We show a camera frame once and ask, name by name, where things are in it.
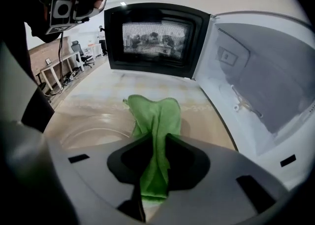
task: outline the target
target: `white desk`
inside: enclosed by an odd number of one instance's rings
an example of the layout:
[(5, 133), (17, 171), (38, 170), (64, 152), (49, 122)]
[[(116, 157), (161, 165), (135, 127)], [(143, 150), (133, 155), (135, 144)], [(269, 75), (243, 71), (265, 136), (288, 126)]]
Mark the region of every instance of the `white desk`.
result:
[[(72, 56), (74, 56), (74, 55), (78, 55), (79, 61), (80, 61), (81, 69), (82, 69), (82, 71), (84, 71), (83, 63), (82, 63), (82, 61), (81, 61), (81, 57), (80, 57), (79, 52), (74, 52), (74, 53), (68, 54), (68, 55), (66, 55), (66, 56), (63, 56), (63, 57), (62, 57), (62, 62), (63, 62), (63, 61), (67, 61), (68, 67), (69, 67), (69, 69), (70, 69), (70, 72), (72, 73), (72, 68), (71, 68), (71, 65), (70, 65), (70, 62), (69, 62), (69, 58), (72, 57)], [(48, 79), (47, 79), (47, 77), (46, 77), (46, 75), (45, 75), (45, 71), (47, 71), (47, 70), (50, 70), (50, 71), (51, 71), (51, 73), (53, 74), (53, 77), (54, 77), (54, 79), (55, 79), (57, 85), (59, 86), (59, 88), (61, 88), (61, 83), (60, 83), (60, 81), (59, 81), (59, 79), (58, 79), (58, 77), (57, 77), (57, 75), (56, 75), (56, 72), (54, 71), (54, 66), (56, 66), (56, 65), (58, 65), (58, 64), (59, 64), (59, 60), (55, 60), (55, 61), (51, 62), (49, 65), (47, 65), (45, 68), (43, 68), (43, 69), (40, 71), (41, 74), (43, 75), (43, 77), (44, 77), (44, 79), (45, 79), (45, 81), (46, 81), (48, 87), (50, 88), (50, 90), (53, 90), (53, 88), (52, 88), (52, 86), (50, 85), (50, 83), (49, 83), (49, 81), (48, 81)]]
[(85, 50), (85, 49), (91, 49), (91, 50), (92, 50), (92, 56), (93, 56), (94, 61), (95, 61), (95, 58), (96, 58), (98, 55), (103, 56), (102, 46), (101, 46), (100, 43), (94, 44), (94, 45), (92, 45), (92, 46), (88, 46), (88, 47), (83, 48), (83, 50)]
[(93, 51), (93, 47), (92, 46), (88, 46), (88, 47), (83, 48), (82, 52), (83, 52), (85, 57), (91, 54), (92, 57), (89, 58), (88, 61), (93, 58), (93, 61), (95, 62), (95, 56), (94, 56), (94, 51)]

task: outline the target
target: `office chair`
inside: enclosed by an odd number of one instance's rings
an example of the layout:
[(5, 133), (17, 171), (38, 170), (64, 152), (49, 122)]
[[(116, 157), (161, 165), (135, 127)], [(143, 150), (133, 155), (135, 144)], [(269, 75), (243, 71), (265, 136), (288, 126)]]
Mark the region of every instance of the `office chair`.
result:
[(90, 68), (92, 68), (91, 64), (95, 65), (94, 62), (93, 63), (88, 62), (88, 60), (90, 60), (92, 58), (92, 56), (91, 55), (84, 56), (84, 53), (81, 49), (81, 45), (79, 44), (79, 42), (77, 40), (72, 42), (71, 49), (74, 52), (79, 52), (79, 54), (81, 56), (81, 61), (83, 61), (83, 66), (89, 66)]

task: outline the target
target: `table leg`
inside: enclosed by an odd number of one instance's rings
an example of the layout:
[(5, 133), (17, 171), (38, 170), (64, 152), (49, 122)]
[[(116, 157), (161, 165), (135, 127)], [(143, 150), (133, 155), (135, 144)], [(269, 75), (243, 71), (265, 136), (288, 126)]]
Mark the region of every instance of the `table leg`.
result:
[(95, 56), (95, 51), (94, 51), (94, 47), (91, 47), (92, 48), (92, 55), (93, 55), (93, 60), (94, 60), (94, 62), (95, 62), (95, 58), (96, 58), (96, 56)]
[(78, 58), (79, 58), (79, 63), (80, 63), (80, 66), (81, 66), (81, 70), (84, 71), (84, 67), (83, 67), (83, 63), (82, 63), (82, 60), (81, 60), (81, 56), (80, 54), (77, 54), (78, 55)]
[(51, 70), (51, 73), (53, 74), (53, 77), (54, 77), (58, 87), (61, 88), (61, 83), (60, 83), (60, 81), (59, 81), (59, 79), (58, 79), (58, 77), (56, 75), (56, 72), (54, 71), (54, 67), (50, 68), (50, 70)]
[(43, 75), (44, 80), (45, 80), (47, 86), (49, 87), (49, 89), (50, 89), (50, 90), (53, 90), (53, 88), (52, 88), (52, 86), (50, 85), (50, 83), (49, 83), (49, 81), (48, 81), (48, 79), (47, 79), (47, 77), (46, 77), (44, 71), (41, 71), (41, 74)]
[(70, 72), (72, 73), (73, 71), (72, 71), (72, 68), (71, 68), (71, 65), (70, 65), (69, 58), (67, 59), (67, 63), (68, 63), (69, 70), (70, 70)]

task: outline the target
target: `desk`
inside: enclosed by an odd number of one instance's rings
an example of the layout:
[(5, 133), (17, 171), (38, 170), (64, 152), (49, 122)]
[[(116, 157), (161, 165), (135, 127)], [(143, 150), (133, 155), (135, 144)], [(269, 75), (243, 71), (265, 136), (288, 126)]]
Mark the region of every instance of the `desk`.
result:
[[(81, 69), (82, 69), (82, 71), (84, 71), (83, 63), (82, 63), (82, 61), (81, 61), (81, 57), (80, 57), (79, 52), (74, 52), (74, 53), (68, 54), (68, 55), (66, 55), (66, 56), (63, 56), (63, 57), (62, 57), (62, 62), (63, 62), (63, 61), (67, 61), (68, 67), (69, 67), (69, 69), (70, 69), (70, 72), (72, 72), (72, 68), (71, 68), (71, 65), (70, 65), (70, 62), (69, 62), (69, 58), (72, 57), (72, 56), (74, 56), (74, 55), (78, 55), (79, 61), (80, 61), (80, 65), (81, 65)], [(46, 75), (45, 75), (45, 71), (47, 71), (47, 70), (50, 70), (50, 71), (51, 71), (51, 73), (53, 74), (53, 77), (54, 77), (54, 79), (55, 79), (57, 85), (59, 86), (59, 88), (61, 88), (61, 83), (60, 83), (60, 81), (59, 81), (59, 79), (58, 79), (58, 77), (57, 77), (57, 75), (56, 75), (56, 72), (54, 71), (54, 66), (56, 66), (56, 65), (58, 65), (58, 64), (59, 64), (59, 60), (55, 60), (55, 61), (51, 62), (49, 65), (47, 65), (45, 68), (43, 68), (43, 69), (40, 71), (41, 74), (43, 75), (45, 81), (46, 81), (46, 84), (47, 84), (48, 87), (50, 88), (50, 90), (53, 90), (53, 88), (52, 88), (52, 86), (50, 85), (50, 83), (49, 83), (49, 81), (48, 81), (48, 79), (47, 79), (47, 77), (46, 77)]]
[(102, 46), (101, 46), (100, 43), (98, 43), (98, 44), (93, 44), (93, 45), (91, 45), (91, 46), (85, 47), (84, 49), (89, 49), (89, 48), (92, 49), (92, 55), (93, 55), (94, 61), (95, 61), (95, 58), (96, 58), (98, 55), (103, 56)]

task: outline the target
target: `green towel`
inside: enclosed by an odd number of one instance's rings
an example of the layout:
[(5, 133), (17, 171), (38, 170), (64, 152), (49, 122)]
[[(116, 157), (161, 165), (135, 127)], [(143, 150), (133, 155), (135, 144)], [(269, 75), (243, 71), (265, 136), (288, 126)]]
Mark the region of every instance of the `green towel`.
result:
[(140, 178), (142, 200), (161, 203), (167, 198), (167, 170), (170, 168), (165, 156), (165, 136), (180, 134), (179, 104), (174, 98), (150, 101), (140, 95), (129, 96), (124, 102), (136, 120), (132, 136), (151, 132), (153, 137), (153, 156)]

